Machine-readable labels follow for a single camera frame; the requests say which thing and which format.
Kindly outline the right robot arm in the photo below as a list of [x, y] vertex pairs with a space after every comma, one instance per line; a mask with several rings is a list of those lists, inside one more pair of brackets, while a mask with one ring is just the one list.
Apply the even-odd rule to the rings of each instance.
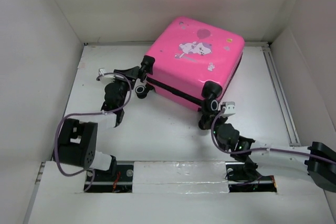
[[215, 147], [243, 163], [247, 178], [285, 176], [315, 183], [335, 192], [335, 151], [321, 142], [310, 146], [274, 146], [243, 137], [221, 112], [210, 117], [211, 138]]

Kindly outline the pink hard-shell suitcase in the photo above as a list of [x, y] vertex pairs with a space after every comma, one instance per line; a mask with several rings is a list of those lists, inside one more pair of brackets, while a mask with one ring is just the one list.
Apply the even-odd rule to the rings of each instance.
[[211, 127], [219, 104], [243, 55], [245, 41], [231, 31], [188, 18], [175, 18], [146, 52], [134, 90], [150, 91], [202, 114], [198, 126]]

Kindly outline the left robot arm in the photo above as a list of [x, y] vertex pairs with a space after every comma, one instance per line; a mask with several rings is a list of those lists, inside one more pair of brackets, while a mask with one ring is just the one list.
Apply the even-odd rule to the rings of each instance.
[[59, 122], [54, 140], [53, 158], [59, 171], [67, 177], [72, 174], [62, 165], [78, 167], [80, 172], [99, 171], [105, 180], [117, 175], [116, 159], [97, 150], [99, 132], [121, 124], [124, 107], [130, 102], [136, 81], [146, 79], [141, 67], [106, 72], [99, 70], [96, 80], [104, 83], [104, 101], [97, 112], [70, 113]]

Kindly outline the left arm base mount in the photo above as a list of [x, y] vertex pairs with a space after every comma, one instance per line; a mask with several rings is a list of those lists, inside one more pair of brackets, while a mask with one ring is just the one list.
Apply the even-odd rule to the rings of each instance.
[[93, 182], [87, 193], [132, 193], [134, 162], [117, 161], [114, 175], [95, 170]]

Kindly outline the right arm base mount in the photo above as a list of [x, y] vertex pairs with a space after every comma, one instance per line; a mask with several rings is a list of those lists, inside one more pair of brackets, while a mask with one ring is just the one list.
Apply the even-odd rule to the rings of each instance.
[[277, 192], [273, 176], [261, 176], [255, 170], [246, 168], [241, 162], [228, 162], [225, 167], [225, 179], [230, 193]]

